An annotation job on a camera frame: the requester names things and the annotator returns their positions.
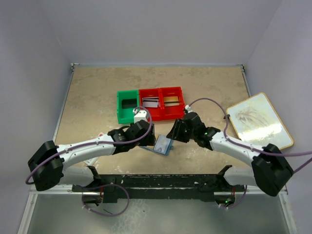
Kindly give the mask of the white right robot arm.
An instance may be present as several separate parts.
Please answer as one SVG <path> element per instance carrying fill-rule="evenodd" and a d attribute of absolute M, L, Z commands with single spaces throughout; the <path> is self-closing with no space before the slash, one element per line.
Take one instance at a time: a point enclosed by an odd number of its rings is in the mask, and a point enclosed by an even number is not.
<path fill-rule="evenodd" d="M 234 185 L 256 186 L 265 194 L 277 196 L 294 174 L 288 161 L 273 144 L 242 147 L 242 141 L 215 127 L 207 127 L 195 112 L 175 120 L 167 138 L 187 143 L 193 140 L 202 148 L 232 156 L 249 166 L 231 166 L 217 178 L 217 186 L 223 191 Z"/>

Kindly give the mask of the blue leather card holder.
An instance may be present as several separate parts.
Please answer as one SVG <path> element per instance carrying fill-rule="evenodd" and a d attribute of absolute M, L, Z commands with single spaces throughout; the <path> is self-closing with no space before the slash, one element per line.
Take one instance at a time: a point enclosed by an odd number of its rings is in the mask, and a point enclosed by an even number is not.
<path fill-rule="evenodd" d="M 156 135 L 154 146 L 141 146 L 141 148 L 159 155 L 168 156 L 173 149 L 173 140 L 165 135 Z"/>

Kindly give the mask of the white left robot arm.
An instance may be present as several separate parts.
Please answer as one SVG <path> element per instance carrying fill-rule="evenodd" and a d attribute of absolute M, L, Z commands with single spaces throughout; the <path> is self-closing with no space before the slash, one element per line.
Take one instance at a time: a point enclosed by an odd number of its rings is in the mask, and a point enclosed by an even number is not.
<path fill-rule="evenodd" d="M 125 153 L 137 146 L 154 145 L 154 125 L 140 120 L 128 127 L 113 129 L 95 139 L 56 145 L 50 140 L 43 143 L 28 161 L 30 175 L 25 183 L 45 191 L 59 183 L 75 184 L 95 191 L 100 187 L 99 175 L 92 167 L 74 165 L 100 156 Z"/>

